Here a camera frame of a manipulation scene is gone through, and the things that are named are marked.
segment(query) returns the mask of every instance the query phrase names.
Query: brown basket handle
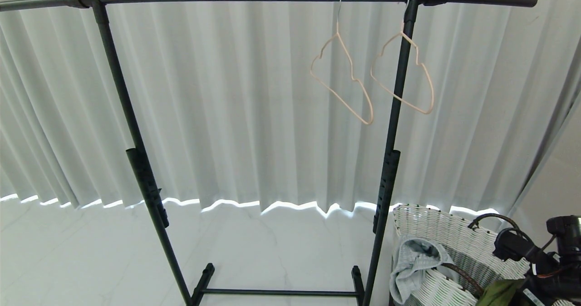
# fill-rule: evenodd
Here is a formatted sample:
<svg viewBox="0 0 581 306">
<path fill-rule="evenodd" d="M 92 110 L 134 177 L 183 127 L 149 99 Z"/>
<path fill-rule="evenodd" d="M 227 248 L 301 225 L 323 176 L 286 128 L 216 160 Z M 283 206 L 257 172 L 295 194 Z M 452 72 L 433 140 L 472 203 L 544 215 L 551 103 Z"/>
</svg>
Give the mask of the brown basket handle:
<svg viewBox="0 0 581 306">
<path fill-rule="evenodd" d="M 506 217 L 504 215 L 500 215 L 500 214 L 496 214 L 496 213 L 486 213 L 486 214 L 482 214 L 479 215 L 477 218 L 475 218 L 469 225 L 468 228 L 469 229 L 475 229 L 474 227 L 479 227 L 478 226 L 478 222 L 480 222 L 482 219 L 484 219 L 485 217 L 499 217 L 500 219 L 503 219 L 504 221 L 510 223 L 512 225 L 513 228 L 517 229 L 520 231 L 518 225 L 516 222 L 513 221 L 513 219 L 511 219 L 510 217 Z"/>
<path fill-rule="evenodd" d="M 472 279 L 470 277 L 470 275 L 468 275 L 468 273 L 466 273 L 466 271 L 464 271 L 460 267 L 458 267 L 454 264 L 451 264 L 451 263 L 442 263 L 441 265 L 443 267 L 448 267 L 448 269 L 455 271 L 460 276 L 462 276 L 464 279 L 466 279 L 466 281 L 468 281 L 476 289 L 477 294 L 478 294 L 478 296 L 475 296 L 476 298 L 480 298 L 484 294 L 484 289 L 482 289 L 482 287 L 478 284 L 478 282 L 476 282 L 474 279 Z"/>
</svg>

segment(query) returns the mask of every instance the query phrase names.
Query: pink hanger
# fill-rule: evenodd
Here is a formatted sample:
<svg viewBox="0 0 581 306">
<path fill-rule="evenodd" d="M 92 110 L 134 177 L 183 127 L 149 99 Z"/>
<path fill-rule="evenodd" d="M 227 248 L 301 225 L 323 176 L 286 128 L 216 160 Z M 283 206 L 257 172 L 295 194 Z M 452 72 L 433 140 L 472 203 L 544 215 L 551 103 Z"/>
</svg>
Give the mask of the pink hanger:
<svg viewBox="0 0 581 306">
<path fill-rule="evenodd" d="M 361 80 L 359 80 L 353 76 L 353 60 L 351 60 L 351 55 L 349 55 L 349 51 L 347 51 L 347 47 L 345 47 L 345 43 L 343 43 L 343 39 L 341 38 L 341 35 L 339 34 L 339 14 L 341 11 L 341 2 L 342 2 L 342 0 L 339 0 L 339 9 L 337 11 L 337 22 L 335 25 L 336 26 L 335 34 L 332 35 L 332 37 L 325 43 L 325 45 L 323 45 L 323 48 L 321 48 L 321 53 L 316 55 L 315 58 L 313 59 L 313 62 L 311 63 L 311 71 L 310 72 L 311 72 L 311 76 L 313 76 L 313 78 L 315 78 L 321 85 L 323 85 L 330 92 L 332 92 L 333 95 L 335 95 L 341 101 L 341 103 L 343 103 L 343 105 L 345 105 L 349 109 L 349 111 L 351 111 L 351 113 L 353 113 L 355 116 L 357 116 L 357 118 L 359 118 L 359 120 L 361 122 L 369 125 L 373 122 L 373 105 L 371 104 L 371 99 L 369 99 L 369 95 L 367 94 L 367 89 L 365 89 Z M 365 95 L 365 98 L 367 99 L 367 104 L 369 105 L 369 113 L 370 113 L 370 117 L 369 117 L 368 121 L 363 120 L 363 118 L 359 114 L 357 114 L 357 112 L 355 112 L 355 110 L 353 110 L 353 108 L 350 107 L 349 104 L 347 104 L 347 102 L 345 102 L 345 100 L 342 99 L 339 96 L 339 94 L 337 94 L 336 91 L 334 91 L 332 88 L 330 88 L 327 84 L 323 83 L 323 81 L 313 73 L 313 66 L 315 65 L 315 61 L 317 59 L 321 59 L 323 57 L 323 51 L 325 50 L 327 45 L 329 45 L 329 43 L 331 41 L 333 41 L 333 39 L 339 39 L 339 42 L 341 43 L 341 47 L 343 48 L 343 51 L 347 55 L 347 59 L 349 59 L 349 64 L 351 66 L 351 81 L 357 81 L 357 83 L 359 83 L 359 86 L 361 86 L 361 90 L 363 90 L 363 95 Z"/>
<path fill-rule="evenodd" d="M 407 0 L 407 2 L 405 3 L 405 8 L 407 9 L 407 6 L 409 5 L 409 0 Z M 371 64 L 371 78 L 373 78 L 373 80 L 375 80 L 375 82 L 377 82 L 383 89 L 385 89 L 388 93 L 390 93 L 395 99 L 400 100 L 402 103 L 404 103 L 405 105 L 408 105 L 409 107 L 415 109 L 418 112 L 421 112 L 423 114 L 430 114 L 430 112 L 432 112 L 433 108 L 434 108 L 434 86 L 432 84 L 432 79 L 430 78 L 430 74 L 428 73 L 428 69 L 426 68 L 425 64 L 423 64 L 422 62 L 419 62 L 419 47 L 414 43 L 414 41 L 411 40 L 410 37 L 408 37 L 408 35 L 406 35 L 403 32 L 403 21 L 401 22 L 401 28 L 400 31 L 398 33 L 396 33 L 394 35 L 394 37 L 390 38 L 385 44 L 384 46 L 381 48 L 381 53 L 379 53 L 375 59 L 373 60 L 373 63 Z M 385 47 L 391 43 L 394 39 L 398 38 L 398 37 L 403 37 L 403 39 L 405 39 L 406 41 L 408 41 L 414 48 L 415 48 L 415 65 L 416 66 L 421 66 L 423 68 L 423 72 L 426 75 L 426 78 L 428 79 L 428 84 L 430 85 L 430 92 L 432 95 L 432 99 L 430 102 L 430 107 L 427 110 L 423 110 L 419 107 L 416 107 L 415 105 L 412 105 L 411 103 L 405 101 L 404 99 L 402 99 L 401 97 L 399 97 L 398 95 L 395 95 L 395 93 L 389 89 L 387 89 L 381 82 L 379 82 L 379 80 L 377 80 L 377 78 L 375 78 L 375 76 L 373 75 L 373 68 L 375 66 L 375 62 L 377 61 L 378 58 L 380 58 L 381 56 L 384 55 L 384 50 Z"/>
</svg>

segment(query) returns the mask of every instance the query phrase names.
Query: pleated curtain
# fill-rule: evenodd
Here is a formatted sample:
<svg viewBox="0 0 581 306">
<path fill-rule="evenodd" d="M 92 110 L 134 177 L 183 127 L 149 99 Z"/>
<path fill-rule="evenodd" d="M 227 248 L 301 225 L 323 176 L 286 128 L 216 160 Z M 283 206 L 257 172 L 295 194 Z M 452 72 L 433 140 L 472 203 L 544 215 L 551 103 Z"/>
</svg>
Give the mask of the pleated curtain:
<svg viewBox="0 0 581 306">
<path fill-rule="evenodd" d="M 345 2 L 340 30 L 375 111 L 363 125 L 309 75 L 338 3 L 189 2 L 107 7 L 162 197 L 375 202 L 392 98 L 369 76 L 404 3 Z M 436 91 L 402 106 L 394 202 L 510 209 L 579 90 L 581 0 L 535 8 L 420 6 L 414 41 Z M 132 141 L 91 10 L 0 13 L 0 192 L 24 200 L 141 201 Z M 392 87 L 399 44 L 374 73 Z M 315 64 L 369 116 L 337 43 Z M 410 62 L 405 99 L 429 90 Z"/>
</svg>

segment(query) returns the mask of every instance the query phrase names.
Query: clothes rack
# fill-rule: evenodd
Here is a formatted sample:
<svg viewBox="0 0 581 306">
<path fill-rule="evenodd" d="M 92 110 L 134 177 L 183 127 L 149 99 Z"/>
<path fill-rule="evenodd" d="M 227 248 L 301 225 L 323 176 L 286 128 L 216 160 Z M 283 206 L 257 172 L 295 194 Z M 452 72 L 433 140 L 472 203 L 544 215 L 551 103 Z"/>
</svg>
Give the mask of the clothes rack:
<svg viewBox="0 0 581 306">
<path fill-rule="evenodd" d="M 172 245 L 168 238 L 166 228 L 169 226 L 168 216 L 163 207 L 160 196 L 160 188 L 158 188 L 151 164 L 149 163 L 148 155 L 143 144 L 143 138 L 139 131 L 137 118 L 133 111 L 133 106 L 129 98 L 129 92 L 125 85 L 122 67 L 118 59 L 118 54 L 114 45 L 113 35 L 109 25 L 106 6 L 108 4 L 125 4 L 125 3 L 147 3 L 147 2 L 197 2 L 197 1 L 264 1 L 264 2 L 336 2 L 338 0 L 6 0 L 0 2 L 0 12 L 10 10 L 28 10 L 37 8 L 50 8 L 56 6 L 70 6 L 73 8 L 87 9 L 92 8 L 95 15 L 95 21 L 99 27 L 100 36 L 103 47 L 106 52 L 108 64 L 110 66 L 111 74 L 113 76 L 116 89 L 118 91 L 119 99 L 122 104 L 125 120 L 129 126 L 129 131 L 133 139 L 134 148 L 127 149 L 127 157 L 133 173 L 139 184 L 139 189 L 143 195 L 143 200 L 151 216 L 154 228 L 158 234 L 162 248 L 166 254 L 167 260 L 170 263 L 173 275 L 176 279 L 178 288 L 183 297 L 185 305 L 198 306 L 205 294 L 251 294 L 251 295 L 271 295 L 271 296 L 327 296 L 327 297 L 354 297 L 357 300 L 358 306 L 369 306 L 371 300 L 371 293 L 374 287 L 375 275 L 379 263 L 379 255 L 381 252 L 382 242 L 384 239 L 385 226 L 388 218 L 389 205 L 392 200 L 394 192 L 394 182 L 396 179 L 396 172 L 398 170 L 398 163 L 400 159 L 400 151 L 394 149 L 396 131 L 398 129 L 398 119 L 401 108 L 401 102 L 394 98 L 392 103 L 391 115 L 389 118 L 388 134 L 386 138 L 384 164 L 380 176 L 380 186 L 376 213 L 374 216 L 373 232 L 375 233 L 375 241 L 371 254 L 371 262 L 369 265 L 369 272 L 367 275 L 367 284 L 364 288 L 361 279 L 361 272 L 356 265 L 351 270 L 353 277 L 353 285 L 355 291 L 299 291 L 299 290 L 240 290 L 240 289 L 210 289 L 208 288 L 210 279 L 214 273 L 214 266 L 208 263 L 206 269 L 202 271 L 202 277 L 199 283 L 193 290 L 193 294 L 189 294 L 187 284 L 183 279 L 183 275 L 174 254 Z M 537 0 L 342 0 L 343 2 L 407 2 L 409 5 L 405 10 L 404 15 L 404 29 L 403 32 L 412 37 L 414 30 L 414 23 L 420 5 L 435 6 L 445 3 L 466 3 L 466 4 L 489 4 L 489 5 L 504 5 L 504 6 L 522 6 L 533 7 Z M 407 72 L 407 64 L 409 59 L 410 44 L 405 39 L 401 39 L 398 69 L 396 72 L 396 80 L 394 85 L 395 95 L 402 97 L 405 74 Z"/>
</svg>

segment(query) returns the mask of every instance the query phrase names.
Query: light blue garment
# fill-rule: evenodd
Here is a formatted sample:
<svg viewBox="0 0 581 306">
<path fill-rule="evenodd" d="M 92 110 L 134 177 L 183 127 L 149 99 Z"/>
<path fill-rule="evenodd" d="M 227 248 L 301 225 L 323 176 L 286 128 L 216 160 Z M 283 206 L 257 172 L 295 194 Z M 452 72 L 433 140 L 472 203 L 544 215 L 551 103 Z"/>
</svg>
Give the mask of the light blue garment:
<svg viewBox="0 0 581 306">
<path fill-rule="evenodd" d="M 453 263 L 444 246 L 409 234 L 402 234 L 394 251 L 394 270 L 389 289 L 394 301 L 403 304 L 422 286 L 427 269 L 442 263 Z"/>
</svg>

